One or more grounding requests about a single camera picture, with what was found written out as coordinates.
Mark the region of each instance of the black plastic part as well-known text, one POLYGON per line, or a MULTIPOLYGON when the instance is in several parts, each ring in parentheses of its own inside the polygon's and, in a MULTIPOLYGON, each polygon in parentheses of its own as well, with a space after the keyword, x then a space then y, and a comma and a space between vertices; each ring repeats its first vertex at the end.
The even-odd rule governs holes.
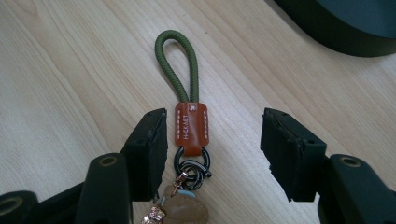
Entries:
POLYGON ((74 223, 83 183, 67 189, 41 202, 35 212, 35 220, 45 224, 74 223))
POLYGON ((394 0, 275 0, 308 35, 360 57, 396 52, 394 0))
POLYGON ((326 171, 331 195, 320 194, 321 223, 396 223, 396 195, 365 161, 332 155, 326 171))
POLYGON ((93 160, 78 203, 75 224, 128 224, 131 218, 126 161, 120 153, 93 160))
POLYGON ((120 152, 128 161, 133 202, 148 202, 158 197, 167 150, 166 110, 162 108, 148 112, 120 152))
POLYGON ((326 144, 290 115, 265 108, 261 150, 289 201, 313 202, 326 144))
POLYGON ((14 191, 0 196, 0 223, 35 223, 32 214, 38 205, 31 191, 14 191))

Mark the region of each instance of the light wooden surface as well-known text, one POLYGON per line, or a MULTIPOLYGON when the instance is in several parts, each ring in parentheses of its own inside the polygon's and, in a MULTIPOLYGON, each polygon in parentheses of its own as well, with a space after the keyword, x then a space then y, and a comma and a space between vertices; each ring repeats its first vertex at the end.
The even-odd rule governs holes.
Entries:
MULTIPOLYGON (((168 109, 163 184, 174 178, 175 93, 154 56, 164 30, 197 53, 213 177, 197 191, 209 223, 318 223, 288 203, 260 151, 265 107, 293 115, 396 189, 396 54, 363 59, 321 46, 267 1, 0 1, 0 194, 45 200, 119 152, 142 116, 168 109)), ((184 54, 166 55, 188 85, 184 54)), ((134 203, 134 223, 150 203, 134 203)))

